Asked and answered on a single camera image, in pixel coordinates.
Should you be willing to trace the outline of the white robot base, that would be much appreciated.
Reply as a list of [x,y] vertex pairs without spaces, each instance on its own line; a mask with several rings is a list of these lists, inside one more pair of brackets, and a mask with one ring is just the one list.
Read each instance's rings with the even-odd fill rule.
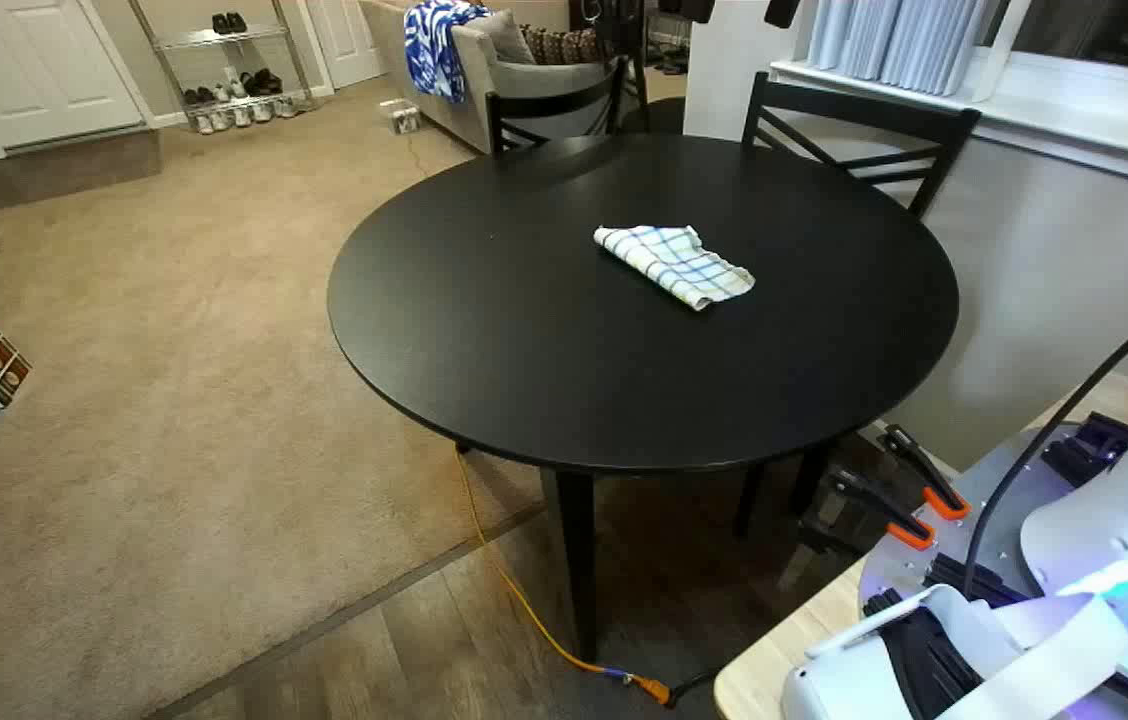
[[[933,587],[924,571],[973,538],[969,518],[936,518],[936,528],[927,553],[879,538],[866,553],[876,555],[876,581],[859,585],[863,601],[890,593],[895,602]],[[1009,585],[1005,602],[1092,593],[1128,629],[1128,451],[1080,486],[1031,458],[987,518],[983,562]],[[1128,720],[1128,704],[1113,689],[1128,689],[1128,654],[1066,720]]]

